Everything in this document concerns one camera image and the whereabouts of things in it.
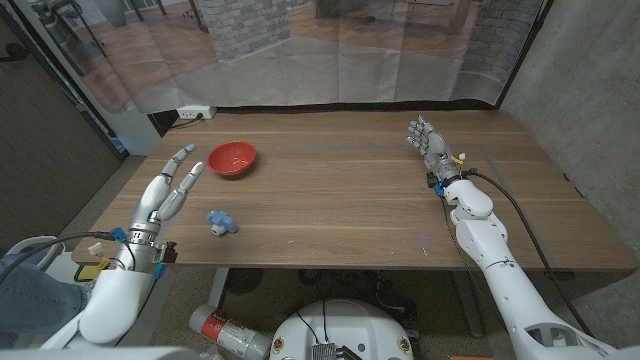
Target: curtain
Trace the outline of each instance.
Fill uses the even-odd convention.
[[[478,99],[542,0],[21,0],[117,113]]]

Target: blue connector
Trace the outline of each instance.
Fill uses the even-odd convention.
[[[124,230],[122,230],[122,228],[111,229],[109,233],[113,235],[113,237],[116,238],[116,240],[119,242],[127,241],[127,234],[124,233]]]
[[[442,196],[442,194],[444,194],[444,189],[442,188],[442,183],[438,183],[438,185],[436,185],[433,190],[436,192],[436,195],[438,196]]]
[[[236,222],[233,221],[231,216],[224,211],[212,211],[207,214],[206,218],[209,221],[209,224],[211,224],[211,231],[213,231],[217,236],[220,236],[227,231],[232,234],[238,231]]]
[[[153,273],[154,279],[158,280],[164,274],[164,270],[167,268],[166,264],[158,264],[156,265],[156,271]]]

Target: red bowl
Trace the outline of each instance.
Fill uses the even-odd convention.
[[[256,158],[256,148],[246,141],[232,141],[217,146],[207,156],[209,169],[223,176],[245,173]]]

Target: robotic arm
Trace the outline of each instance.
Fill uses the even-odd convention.
[[[617,350],[556,316],[507,246],[507,229],[491,199],[463,178],[442,136],[419,116],[408,140],[429,169],[429,186],[449,205],[456,240],[484,274],[520,360],[602,359]]]
[[[178,151],[140,198],[129,225],[129,236],[114,255],[124,269],[113,265],[100,273],[91,300],[80,317],[79,330],[88,341],[105,344],[123,336],[135,323],[157,277],[158,266],[175,261],[176,244],[155,240],[162,221],[170,221],[180,211],[204,170],[204,163],[198,162],[178,188],[171,191],[178,167],[194,149],[191,144]]]

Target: blue toy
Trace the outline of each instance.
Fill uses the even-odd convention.
[[[238,231],[236,222],[233,221],[231,216],[224,211],[210,212],[207,214],[207,220],[209,221],[209,224],[211,224],[211,231],[213,231],[217,236],[220,236],[227,231],[232,234]]]

